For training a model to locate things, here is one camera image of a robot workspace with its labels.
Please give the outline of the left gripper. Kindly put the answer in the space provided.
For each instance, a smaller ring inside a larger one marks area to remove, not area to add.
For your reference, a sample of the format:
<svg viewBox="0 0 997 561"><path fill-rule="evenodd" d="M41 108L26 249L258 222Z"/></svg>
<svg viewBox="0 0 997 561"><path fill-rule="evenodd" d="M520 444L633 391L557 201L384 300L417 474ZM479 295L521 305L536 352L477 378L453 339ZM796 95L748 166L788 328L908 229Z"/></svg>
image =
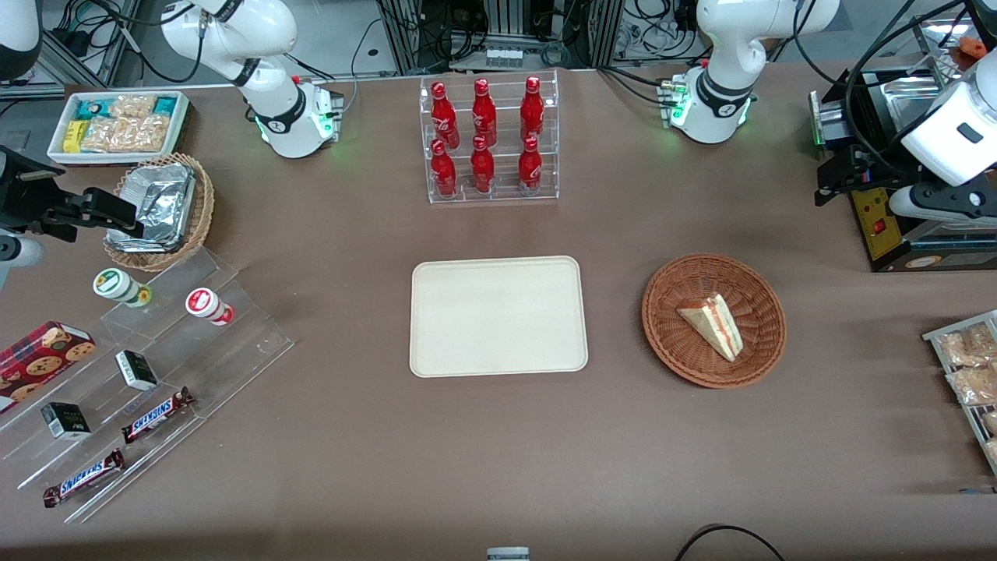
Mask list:
<svg viewBox="0 0 997 561"><path fill-rule="evenodd" d="M818 169L817 207L833 201L840 192L866 191L879 187L886 180L886 167L858 146L838 150L837 160L839 167Z"/></svg>

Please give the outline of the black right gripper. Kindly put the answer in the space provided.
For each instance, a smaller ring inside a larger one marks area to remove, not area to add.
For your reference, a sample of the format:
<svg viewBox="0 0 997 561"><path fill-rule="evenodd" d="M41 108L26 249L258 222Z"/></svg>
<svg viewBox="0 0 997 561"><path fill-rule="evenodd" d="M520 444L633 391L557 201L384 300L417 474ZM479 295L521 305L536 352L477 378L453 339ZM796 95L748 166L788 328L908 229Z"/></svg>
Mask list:
<svg viewBox="0 0 997 561"><path fill-rule="evenodd" d="M50 168L4 146L1 177L1 226L10 233L49 235L77 242L78 226L107 228L129 237L145 237L138 207L103 189L88 188L81 195L60 189L55 181L63 171ZM74 198L78 213L70 210Z"/></svg>

